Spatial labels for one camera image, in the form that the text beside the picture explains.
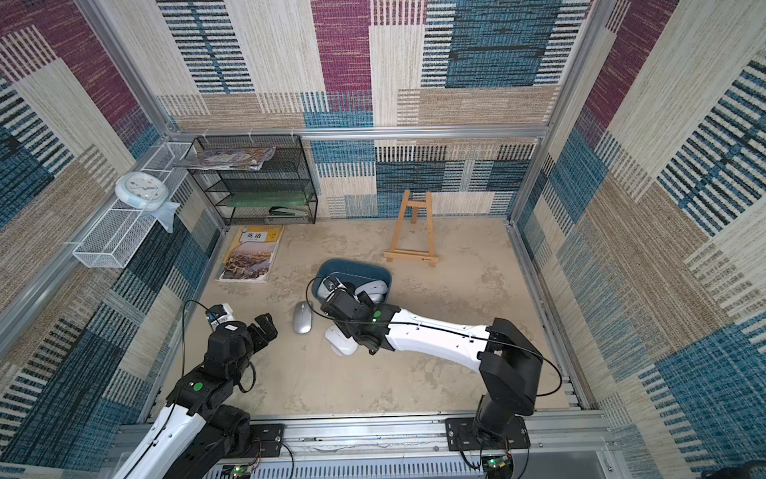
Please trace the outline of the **white slim mouse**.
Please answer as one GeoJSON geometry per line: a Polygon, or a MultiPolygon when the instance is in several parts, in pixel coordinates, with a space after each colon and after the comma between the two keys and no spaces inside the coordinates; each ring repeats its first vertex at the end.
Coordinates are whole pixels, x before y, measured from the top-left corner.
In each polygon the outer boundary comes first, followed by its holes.
{"type": "Polygon", "coordinates": [[[354,293],[357,299],[361,299],[361,295],[365,293],[373,303],[380,305],[380,303],[385,301],[389,293],[389,286],[385,281],[369,281],[368,283],[357,287],[354,293]]]}

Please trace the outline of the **white rounded mouse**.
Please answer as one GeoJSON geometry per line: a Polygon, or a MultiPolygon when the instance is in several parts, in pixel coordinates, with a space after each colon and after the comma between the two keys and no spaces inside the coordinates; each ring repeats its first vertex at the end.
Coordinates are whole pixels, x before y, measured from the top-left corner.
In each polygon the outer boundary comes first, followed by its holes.
{"type": "Polygon", "coordinates": [[[350,356],[356,353],[359,345],[350,337],[346,337],[337,325],[329,327],[324,334],[329,342],[331,350],[338,356],[350,356]]]}

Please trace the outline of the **teal storage box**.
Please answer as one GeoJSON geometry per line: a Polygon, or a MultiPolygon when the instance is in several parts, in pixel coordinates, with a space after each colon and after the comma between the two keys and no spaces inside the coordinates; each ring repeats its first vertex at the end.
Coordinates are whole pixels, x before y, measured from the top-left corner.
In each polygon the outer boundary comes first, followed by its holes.
{"type": "Polygon", "coordinates": [[[316,280],[310,287],[311,295],[315,299],[318,299],[316,293],[321,281],[330,275],[337,277],[345,285],[353,285],[355,289],[369,281],[385,281],[389,286],[389,293],[393,281],[390,271],[385,269],[385,267],[380,267],[380,265],[351,261],[351,259],[329,259],[320,266],[315,275],[316,280]]]}

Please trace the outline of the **silver mouse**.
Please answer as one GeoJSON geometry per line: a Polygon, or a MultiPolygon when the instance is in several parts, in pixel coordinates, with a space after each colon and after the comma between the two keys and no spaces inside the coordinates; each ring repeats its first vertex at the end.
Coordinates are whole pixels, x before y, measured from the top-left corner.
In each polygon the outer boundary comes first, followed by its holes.
{"type": "Polygon", "coordinates": [[[313,312],[308,301],[301,301],[293,310],[293,330],[297,335],[307,335],[313,327],[313,312]]]}

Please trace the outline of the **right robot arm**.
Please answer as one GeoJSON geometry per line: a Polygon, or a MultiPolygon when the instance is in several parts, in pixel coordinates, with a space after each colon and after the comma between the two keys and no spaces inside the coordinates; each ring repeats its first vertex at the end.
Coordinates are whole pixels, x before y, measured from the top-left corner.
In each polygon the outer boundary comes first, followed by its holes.
{"type": "Polygon", "coordinates": [[[480,375],[486,387],[474,419],[484,443],[504,441],[517,419],[536,408],[545,358],[520,329],[506,319],[491,325],[457,325],[415,315],[366,293],[331,291],[321,303],[324,317],[338,330],[332,347],[353,341],[372,355],[379,350],[416,352],[460,364],[480,375]]]}

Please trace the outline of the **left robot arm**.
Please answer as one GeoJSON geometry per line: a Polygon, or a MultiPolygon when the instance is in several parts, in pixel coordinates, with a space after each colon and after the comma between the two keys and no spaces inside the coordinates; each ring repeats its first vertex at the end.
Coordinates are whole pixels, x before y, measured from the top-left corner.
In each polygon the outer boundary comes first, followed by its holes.
{"type": "Polygon", "coordinates": [[[117,478],[201,478],[221,459],[251,452],[251,415],[225,403],[253,372],[253,355],[277,338],[271,315],[215,326],[201,364],[185,374],[117,478]]]}

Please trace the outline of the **white mouse upside down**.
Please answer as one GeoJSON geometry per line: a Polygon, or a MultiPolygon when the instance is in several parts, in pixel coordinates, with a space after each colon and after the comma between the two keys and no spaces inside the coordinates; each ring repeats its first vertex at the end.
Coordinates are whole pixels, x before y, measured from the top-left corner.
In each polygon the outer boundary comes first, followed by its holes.
{"type": "Polygon", "coordinates": [[[331,296],[331,293],[337,289],[345,289],[345,285],[343,285],[343,282],[340,279],[330,275],[321,281],[320,286],[317,289],[316,297],[320,301],[326,301],[331,296]]]}

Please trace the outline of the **wooden mini easel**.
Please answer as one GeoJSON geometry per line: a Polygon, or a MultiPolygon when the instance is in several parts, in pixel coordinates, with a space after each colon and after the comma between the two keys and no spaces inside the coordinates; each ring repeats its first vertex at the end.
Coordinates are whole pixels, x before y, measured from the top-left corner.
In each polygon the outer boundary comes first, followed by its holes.
{"type": "Polygon", "coordinates": [[[431,192],[420,200],[409,190],[404,192],[390,247],[383,253],[387,263],[416,261],[429,267],[438,265],[433,208],[431,192]]]}

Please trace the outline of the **yellow textbook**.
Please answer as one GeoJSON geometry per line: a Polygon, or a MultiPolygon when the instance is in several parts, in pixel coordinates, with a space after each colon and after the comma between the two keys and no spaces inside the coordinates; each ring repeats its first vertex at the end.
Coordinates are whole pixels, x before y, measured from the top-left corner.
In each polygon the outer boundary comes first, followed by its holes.
{"type": "Polygon", "coordinates": [[[233,235],[218,281],[266,283],[275,262],[284,227],[241,226],[233,235]]]}

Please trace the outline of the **magazine on shelf top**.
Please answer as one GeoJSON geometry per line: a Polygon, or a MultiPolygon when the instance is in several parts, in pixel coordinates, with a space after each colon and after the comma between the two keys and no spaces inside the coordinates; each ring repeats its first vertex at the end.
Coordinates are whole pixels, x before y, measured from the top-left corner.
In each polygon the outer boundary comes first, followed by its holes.
{"type": "Polygon", "coordinates": [[[199,171],[259,171],[276,153],[275,147],[205,150],[172,163],[174,169],[199,171]]]}

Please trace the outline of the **white round clock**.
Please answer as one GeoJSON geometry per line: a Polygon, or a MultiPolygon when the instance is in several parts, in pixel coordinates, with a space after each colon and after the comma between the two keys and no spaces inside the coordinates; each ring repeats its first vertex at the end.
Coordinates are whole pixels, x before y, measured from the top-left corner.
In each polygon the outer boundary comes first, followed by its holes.
{"type": "Polygon", "coordinates": [[[143,172],[121,177],[115,185],[115,194],[122,203],[145,212],[157,211],[170,196],[162,180],[143,172]]]}

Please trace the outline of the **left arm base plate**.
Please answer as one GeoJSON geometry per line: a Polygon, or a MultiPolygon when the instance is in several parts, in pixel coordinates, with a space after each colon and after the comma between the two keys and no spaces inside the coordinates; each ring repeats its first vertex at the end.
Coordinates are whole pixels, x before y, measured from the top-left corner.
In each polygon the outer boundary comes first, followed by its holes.
{"type": "Polygon", "coordinates": [[[251,441],[249,449],[243,457],[255,459],[279,457],[285,425],[282,423],[263,423],[251,425],[251,441]]]}

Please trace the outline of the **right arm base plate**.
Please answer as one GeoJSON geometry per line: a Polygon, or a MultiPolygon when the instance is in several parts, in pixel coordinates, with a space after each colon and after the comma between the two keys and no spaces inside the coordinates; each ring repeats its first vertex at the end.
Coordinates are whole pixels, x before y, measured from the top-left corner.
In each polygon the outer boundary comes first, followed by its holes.
{"type": "Polygon", "coordinates": [[[480,428],[468,417],[447,418],[444,425],[450,451],[514,450],[531,446],[526,423],[520,416],[514,416],[500,434],[480,428]]]}

